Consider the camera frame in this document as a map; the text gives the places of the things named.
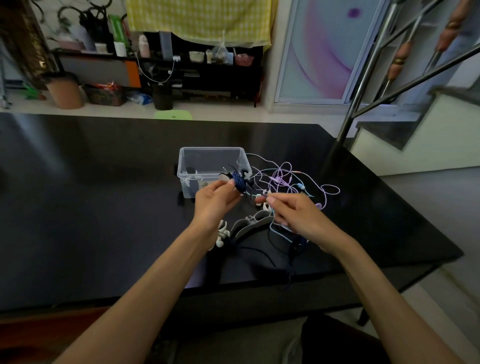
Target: person's right hand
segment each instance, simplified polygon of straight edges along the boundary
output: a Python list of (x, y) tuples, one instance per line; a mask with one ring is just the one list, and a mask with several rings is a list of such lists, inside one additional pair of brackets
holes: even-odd
[(267, 202), (275, 211), (275, 221), (289, 226), (323, 251), (336, 255), (353, 239), (330, 221), (305, 194), (268, 194), (255, 199)]

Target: black table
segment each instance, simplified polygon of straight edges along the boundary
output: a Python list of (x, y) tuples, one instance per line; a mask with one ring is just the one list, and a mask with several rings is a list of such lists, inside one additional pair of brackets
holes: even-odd
[[(0, 133), (4, 316), (111, 305), (124, 294), (192, 218), (193, 201), (182, 198), (176, 176), (182, 146), (241, 146), (338, 186), (324, 213), (400, 291), (462, 255), (318, 125), (3, 113)], [(266, 168), (256, 157), (249, 161)], [(311, 183), (307, 189), (315, 191)], [(229, 226), (255, 209), (240, 203), (226, 216)], [(310, 245), (289, 277), (287, 259), (266, 231), (242, 245), (265, 251), (277, 268), (255, 250), (214, 249), (172, 311), (172, 327), (360, 306), (332, 256)]]

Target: table leg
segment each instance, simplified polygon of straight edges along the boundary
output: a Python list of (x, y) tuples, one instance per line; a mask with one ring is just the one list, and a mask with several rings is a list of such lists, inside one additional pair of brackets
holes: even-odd
[(357, 325), (365, 326), (367, 324), (367, 322), (369, 322), (369, 320), (370, 320), (370, 316), (368, 316), (367, 311), (365, 311), (365, 309), (362, 309), (361, 314), (360, 314), (360, 318), (357, 321)]

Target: handrail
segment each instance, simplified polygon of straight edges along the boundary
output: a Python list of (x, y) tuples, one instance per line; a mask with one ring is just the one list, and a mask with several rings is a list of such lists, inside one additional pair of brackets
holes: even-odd
[[(424, 6), (418, 14), (416, 14), (409, 22), (407, 22), (404, 26), (402, 26), (400, 29), (398, 29), (395, 33), (393, 33), (387, 40), (384, 41), (384, 38), (386, 36), (386, 33), (388, 29), (390, 29), (392, 23), (395, 21), (396, 14), (398, 13), (400, 6), (403, 4), (405, 0), (391, 0), (390, 4), (388, 5), (388, 9), (386, 12), (386, 16), (384, 18), (384, 21), (382, 23), (381, 29), (378, 33), (377, 36), (377, 41), (375, 42), (373, 49), (370, 53), (370, 55), (367, 58), (366, 66), (365, 66), (365, 71), (363, 72), (362, 77), (360, 78), (357, 90), (354, 93), (354, 96), (352, 98), (352, 102), (350, 104), (350, 107), (347, 111), (347, 114), (345, 115), (345, 119), (343, 121), (342, 127), (340, 129), (340, 132), (338, 133), (337, 141), (339, 143), (343, 143), (345, 141), (345, 138), (347, 137), (348, 131), (350, 130), (350, 127), (352, 126), (353, 120), (357, 117), (360, 116), (367, 111), (381, 105), (385, 101), (388, 101), (401, 93), (410, 90), (411, 88), (417, 86), (418, 84), (421, 84), (422, 82), (436, 76), (440, 72), (443, 72), (450, 67), (453, 67), (457, 65), (458, 63), (466, 60), (467, 58), (472, 57), (473, 55), (477, 54), (480, 52), (480, 44), (475, 45), (473, 48), (470, 50), (460, 54), (459, 56), (453, 58), (452, 60), (442, 64), (441, 66), (434, 68), (440, 59), (440, 56), (443, 51), (445, 51), (448, 46), (451, 44), (451, 42), (455, 39), (455, 37), (458, 34), (458, 29), (461, 26), (461, 23), (464, 21), (464, 19), (467, 16), (471, 0), (460, 0), (459, 5), (456, 7), (452, 15), (450, 16), (449, 22), (445, 27), (445, 30), (442, 32), (442, 35), (440, 36), (440, 39), (437, 43), (436, 51), (435, 54), (433, 55), (429, 66), (427, 67), (427, 70), (425, 71), (424, 75), (416, 78), (413, 81), (410, 81), (406, 85), (402, 86), (399, 88), (397, 91), (385, 96), (385, 94), (388, 91), (388, 88), (390, 87), (391, 83), (398, 77), (400, 72), (403, 70), (403, 65), (407, 59), (407, 57), (410, 55), (411, 52), (411, 47), (412, 47), (412, 40), (413, 37), (417, 31), (417, 28), (421, 22), (421, 19), (425, 14), (427, 14), (429, 11), (431, 11), (435, 6), (437, 6), (440, 2), (443, 0), (432, 0), (430, 3), (428, 3), (426, 6)], [(382, 49), (393, 42), (396, 38), (398, 38), (402, 33), (406, 32), (410, 28), (409, 35), (407, 37), (407, 41), (402, 44), (402, 46), (398, 49), (395, 59), (392, 63), (392, 65), (389, 68), (388, 74), (387, 74), (387, 84), (385, 88), (383, 89), (381, 96), (378, 100), (374, 101), (373, 103), (363, 107), (362, 109), (358, 110), (360, 106), (360, 101), (361, 98), (363, 97), (363, 94), (365, 92), (365, 89), (368, 85), (368, 82), (372, 76), (373, 69), (378, 61), (378, 58), (380, 56), (380, 53)]]

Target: purple dot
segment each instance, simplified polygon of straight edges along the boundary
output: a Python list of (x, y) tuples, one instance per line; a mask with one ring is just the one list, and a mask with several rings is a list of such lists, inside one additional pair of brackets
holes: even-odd
[(359, 8), (351, 8), (348, 11), (348, 17), (349, 18), (358, 18), (361, 15), (361, 9)]

